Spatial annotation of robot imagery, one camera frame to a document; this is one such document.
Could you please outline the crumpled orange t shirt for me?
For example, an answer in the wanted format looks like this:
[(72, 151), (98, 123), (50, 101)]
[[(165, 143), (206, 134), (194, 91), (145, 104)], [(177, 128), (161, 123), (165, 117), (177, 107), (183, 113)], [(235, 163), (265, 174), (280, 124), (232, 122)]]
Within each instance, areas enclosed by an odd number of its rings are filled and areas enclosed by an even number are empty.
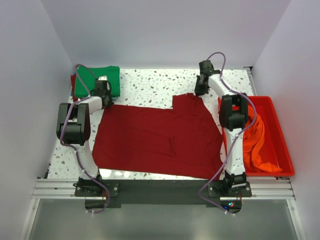
[(248, 106), (248, 127), (254, 120), (253, 125), (249, 127), (243, 135), (243, 162), (246, 170), (258, 173), (280, 173), (282, 168), (276, 166), (270, 161), (263, 161), (260, 151), (265, 143), (265, 125), (261, 116), (255, 114), (251, 105)]

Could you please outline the folded green t shirt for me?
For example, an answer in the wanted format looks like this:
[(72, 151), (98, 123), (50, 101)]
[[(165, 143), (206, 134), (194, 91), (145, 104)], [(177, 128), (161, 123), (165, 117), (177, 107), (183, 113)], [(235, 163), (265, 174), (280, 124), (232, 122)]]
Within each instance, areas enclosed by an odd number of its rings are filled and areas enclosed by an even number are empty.
[(75, 74), (74, 97), (84, 98), (88, 96), (86, 88), (92, 92), (95, 89), (95, 82), (107, 81), (108, 88), (111, 89), (111, 96), (117, 98), (121, 95), (120, 90), (120, 67), (107, 66), (107, 67), (89, 67), (89, 70), (84, 66), (77, 66), (77, 74)]

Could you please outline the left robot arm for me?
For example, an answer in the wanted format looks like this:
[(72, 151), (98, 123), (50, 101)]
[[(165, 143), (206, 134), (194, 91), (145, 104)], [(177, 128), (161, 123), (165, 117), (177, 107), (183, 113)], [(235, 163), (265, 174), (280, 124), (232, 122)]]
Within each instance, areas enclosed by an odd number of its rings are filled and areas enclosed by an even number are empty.
[(111, 83), (102, 76), (95, 80), (89, 96), (73, 103), (61, 103), (58, 108), (56, 135), (60, 144), (71, 148), (75, 156), (79, 178), (74, 186), (80, 196), (110, 196), (93, 159), (89, 139), (92, 132), (90, 115), (113, 105), (111, 91)]

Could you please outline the dark red t shirt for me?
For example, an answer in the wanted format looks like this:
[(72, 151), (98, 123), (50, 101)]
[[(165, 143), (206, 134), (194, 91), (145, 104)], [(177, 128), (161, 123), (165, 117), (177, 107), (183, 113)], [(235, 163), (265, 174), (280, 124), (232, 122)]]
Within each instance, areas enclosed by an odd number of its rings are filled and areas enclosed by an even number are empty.
[(218, 179), (223, 137), (202, 98), (175, 95), (171, 109), (105, 109), (92, 156), (101, 169)]
[(71, 91), (73, 92), (73, 98), (72, 101), (76, 102), (78, 98), (75, 96), (75, 86), (76, 86), (76, 75), (73, 74), (70, 76), (70, 82), (71, 82)]

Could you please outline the folded dark red t shirt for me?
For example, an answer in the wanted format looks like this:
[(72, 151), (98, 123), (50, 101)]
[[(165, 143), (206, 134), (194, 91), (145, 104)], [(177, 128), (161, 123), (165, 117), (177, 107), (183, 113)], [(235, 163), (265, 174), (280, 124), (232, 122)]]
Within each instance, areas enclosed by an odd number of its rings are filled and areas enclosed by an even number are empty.
[(76, 102), (78, 98), (75, 96), (75, 86), (76, 86), (76, 75), (73, 74), (70, 76), (70, 82), (71, 82), (71, 91), (73, 92), (73, 98), (72, 101)]

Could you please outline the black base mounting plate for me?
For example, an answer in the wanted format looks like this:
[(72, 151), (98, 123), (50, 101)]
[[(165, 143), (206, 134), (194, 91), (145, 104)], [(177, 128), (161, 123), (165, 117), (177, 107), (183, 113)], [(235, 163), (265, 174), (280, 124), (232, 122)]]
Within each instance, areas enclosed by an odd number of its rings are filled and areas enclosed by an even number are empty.
[(242, 200), (252, 196), (249, 183), (227, 188), (221, 180), (102, 179), (95, 183), (79, 179), (73, 186), (75, 197), (85, 199), (87, 210), (122, 205), (206, 205), (236, 213), (242, 208)]

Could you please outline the red plastic bin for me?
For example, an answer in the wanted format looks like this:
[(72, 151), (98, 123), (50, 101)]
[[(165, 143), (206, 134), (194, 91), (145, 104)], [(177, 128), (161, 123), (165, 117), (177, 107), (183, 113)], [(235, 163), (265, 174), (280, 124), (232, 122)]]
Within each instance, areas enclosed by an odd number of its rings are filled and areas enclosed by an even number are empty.
[[(270, 161), (282, 168), (282, 172), (252, 172), (245, 169), (246, 175), (250, 177), (292, 177), (295, 174), (294, 166), (271, 98), (268, 96), (249, 96), (248, 98), (254, 105), (252, 106), (254, 113), (260, 115), (265, 127), (265, 142), (260, 151), (262, 160)], [(255, 120), (256, 117), (248, 128), (254, 124)], [(224, 130), (222, 133), (225, 145)]]

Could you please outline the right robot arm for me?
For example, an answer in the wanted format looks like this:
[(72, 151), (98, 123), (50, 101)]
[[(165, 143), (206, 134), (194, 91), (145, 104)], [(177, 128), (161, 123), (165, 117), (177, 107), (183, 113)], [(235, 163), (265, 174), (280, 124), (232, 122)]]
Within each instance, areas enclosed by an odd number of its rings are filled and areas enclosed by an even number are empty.
[(222, 72), (214, 68), (210, 60), (199, 63), (194, 92), (197, 96), (214, 90), (220, 99), (219, 123), (225, 136), (227, 150), (224, 177), (215, 184), (215, 190), (223, 194), (237, 194), (246, 188), (247, 175), (244, 165), (243, 137), (248, 122), (248, 97), (231, 88)]

